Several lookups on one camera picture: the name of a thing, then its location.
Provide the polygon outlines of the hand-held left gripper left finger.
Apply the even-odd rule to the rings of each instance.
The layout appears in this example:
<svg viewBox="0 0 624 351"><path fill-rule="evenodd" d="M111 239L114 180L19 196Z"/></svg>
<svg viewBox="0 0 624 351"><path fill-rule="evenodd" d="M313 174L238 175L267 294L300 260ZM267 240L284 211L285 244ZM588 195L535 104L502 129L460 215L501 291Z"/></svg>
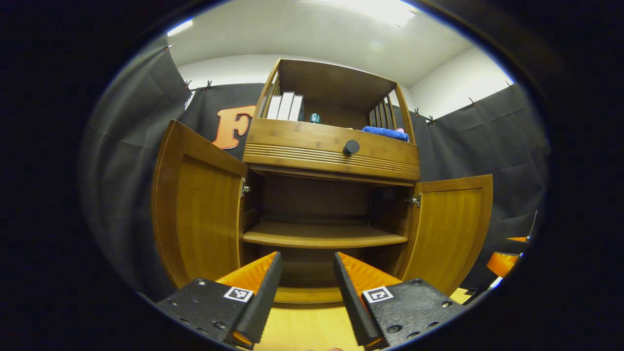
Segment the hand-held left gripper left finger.
<svg viewBox="0 0 624 351"><path fill-rule="evenodd" d="M157 306L204 338L252 350L261 341L281 274L282 255L273 252L216 281L196 278Z"/></svg>

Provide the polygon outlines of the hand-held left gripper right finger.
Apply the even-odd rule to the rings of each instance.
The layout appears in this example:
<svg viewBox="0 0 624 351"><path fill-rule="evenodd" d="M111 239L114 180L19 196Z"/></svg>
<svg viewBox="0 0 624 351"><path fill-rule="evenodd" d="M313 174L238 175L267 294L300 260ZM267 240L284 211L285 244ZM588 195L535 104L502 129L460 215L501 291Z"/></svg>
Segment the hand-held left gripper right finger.
<svg viewBox="0 0 624 351"><path fill-rule="evenodd" d="M462 304L422 278L406 281L336 252L333 270L357 344L397 348L457 317Z"/></svg>

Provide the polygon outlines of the wooden cabinet door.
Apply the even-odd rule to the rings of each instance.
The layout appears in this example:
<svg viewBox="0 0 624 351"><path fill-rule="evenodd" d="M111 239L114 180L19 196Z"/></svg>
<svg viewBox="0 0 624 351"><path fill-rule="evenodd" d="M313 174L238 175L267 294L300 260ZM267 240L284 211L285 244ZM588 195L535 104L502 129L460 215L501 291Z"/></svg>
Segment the wooden cabinet door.
<svg viewBox="0 0 624 351"><path fill-rule="evenodd" d="M421 278L452 295L481 253L492 205L491 174L417 183L397 278Z"/></svg>
<svg viewBox="0 0 624 351"><path fill-rule="evenodd" d="M156 247L174 287L218 280L241 265L247 166L178 120L157 153L151 191Z"/></svg>

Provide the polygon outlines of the wooden double-door shoe cabinet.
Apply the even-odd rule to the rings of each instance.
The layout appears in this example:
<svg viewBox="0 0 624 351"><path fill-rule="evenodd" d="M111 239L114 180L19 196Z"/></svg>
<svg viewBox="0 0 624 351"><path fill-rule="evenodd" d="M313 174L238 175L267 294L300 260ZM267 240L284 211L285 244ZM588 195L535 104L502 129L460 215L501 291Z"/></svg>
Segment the wooden double-door shoe cabinet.
<svg viewBox="0 0 624 351"><path fill-rule="evenodd" d="M232 135L221 134L210 142L243 162L252 121L266 118L271 97L287 91L303 95L302 122L310 123L310 115L317 113L324 126L403 128L409 135L409 143L417 145L407 104L397 82L349 67L285 58L277 60L255 106L220 114L221 118L233 118L228 123ZM268 173L243 164L248 170L241 191L240 267L274 251L281 252L284 266L276 302L331 304L340 301L332 270L336 251L397 278L397 262L407 242L353 249L303 249L246 243L242 236L261 222L276 221L368 225L407 238L412 195L421 179L412 186L394 186Z"/></svg>

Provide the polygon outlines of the wooden inner cabinet shelf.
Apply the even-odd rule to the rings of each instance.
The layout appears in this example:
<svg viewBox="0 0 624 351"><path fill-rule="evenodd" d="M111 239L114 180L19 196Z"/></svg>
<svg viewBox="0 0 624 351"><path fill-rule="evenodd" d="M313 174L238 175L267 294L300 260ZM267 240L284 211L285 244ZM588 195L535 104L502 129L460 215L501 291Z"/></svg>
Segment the wooden inner cabinet shelf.
<svg viewBox="0 0 624 351"><path fill-rule="evenodd" d="M303 249L353 249L401 244L408 238L368 225L261 222L246 231L246 243Z"/></svg>

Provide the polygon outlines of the wooden cabinet drawer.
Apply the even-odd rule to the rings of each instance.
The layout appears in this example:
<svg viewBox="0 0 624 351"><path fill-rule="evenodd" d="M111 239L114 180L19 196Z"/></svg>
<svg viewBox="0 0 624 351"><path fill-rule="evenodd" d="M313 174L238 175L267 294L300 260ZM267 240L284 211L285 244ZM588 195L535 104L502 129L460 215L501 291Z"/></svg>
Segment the wooden cabinet drawer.
<svg viewBox="0 0 624 351"><path fill-rule="evenodd" d="M360 151L346 156L343 147L350 139L359 142ZM267 118L252 121L243 162L268 173L394 186L412 186L421 178L415 144L341 127Z"/></svg>

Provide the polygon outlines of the black backdrop cloth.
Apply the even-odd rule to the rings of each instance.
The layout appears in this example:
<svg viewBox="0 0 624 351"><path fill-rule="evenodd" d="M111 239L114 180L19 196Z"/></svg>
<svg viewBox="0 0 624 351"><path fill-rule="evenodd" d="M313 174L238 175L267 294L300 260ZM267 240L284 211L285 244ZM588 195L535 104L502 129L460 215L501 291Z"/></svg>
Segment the black backdrop cloth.
<svg viewBox="0 0 624 351"><path fill-rule="evenodd" d="M159 39L116 71L87 121L78 156L81 209L104 256L133 289L173 291L156 254L149 214L157 145L178 118L213 140L220 108L249 106L278 58L238 54L179 65ZM408 89L408 107L444 112L431 123L410 112L424 181L493 175L493 211L483 249L462 289L482 291L497 276L490 256L508 237L537 233L550 146L519 84L477 47Z"/></svg>

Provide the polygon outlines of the blue folded towel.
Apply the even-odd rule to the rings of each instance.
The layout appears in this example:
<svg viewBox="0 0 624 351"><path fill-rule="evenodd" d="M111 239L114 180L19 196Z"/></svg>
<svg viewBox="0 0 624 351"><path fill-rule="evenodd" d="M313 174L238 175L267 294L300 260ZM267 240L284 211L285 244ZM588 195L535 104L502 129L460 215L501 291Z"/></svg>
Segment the blue folded towel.
<svg viewBox="0 0 624 351"><path fill-rule="evenodd" d="M375 134L375 135L378 135L378 136L393 138L393 139L396 139L396 140L399 140L399 141L403 141L403 142L410 142L410 138L409 138L408 134L406 134L406 133L399 133L396 130L366 126L366 127L364 127L362 129L362 131L364 133Z"/></svg>

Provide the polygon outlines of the ceiling strip light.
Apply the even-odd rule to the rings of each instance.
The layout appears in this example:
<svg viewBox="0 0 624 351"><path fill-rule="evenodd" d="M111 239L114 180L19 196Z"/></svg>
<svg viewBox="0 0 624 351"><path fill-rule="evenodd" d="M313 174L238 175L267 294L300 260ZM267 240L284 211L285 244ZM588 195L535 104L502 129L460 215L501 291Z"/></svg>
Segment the ceiling strip light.
<svg viewBox="0 0 624 351"><path fill-rule="evenodd" d="M194 18L189 18L185 22L180 23L178 26L173 27L167 32L167 37L178 35L179 33L189 29L194 24Z"/></svg>

